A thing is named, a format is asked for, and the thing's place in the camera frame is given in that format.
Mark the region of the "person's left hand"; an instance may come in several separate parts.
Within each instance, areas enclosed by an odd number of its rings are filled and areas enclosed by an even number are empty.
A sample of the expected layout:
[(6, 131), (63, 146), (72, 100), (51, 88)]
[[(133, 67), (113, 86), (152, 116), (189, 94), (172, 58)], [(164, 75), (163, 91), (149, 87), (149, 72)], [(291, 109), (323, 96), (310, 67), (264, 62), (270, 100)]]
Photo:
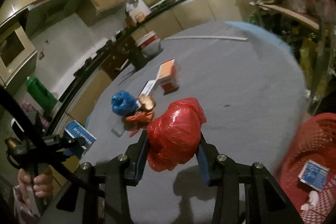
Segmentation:
[(33, 185), (35, 196), (39, 198), (52, 197), (54, 191), (53, 179), (50, 167), (47, 167), (42, 174), (36, 176), (34, 179), (24, 169), (20, 169), (18, 172), (18, 182), (24, 202), (27, 202), (29, 199), (27, 189), (31, 185)]

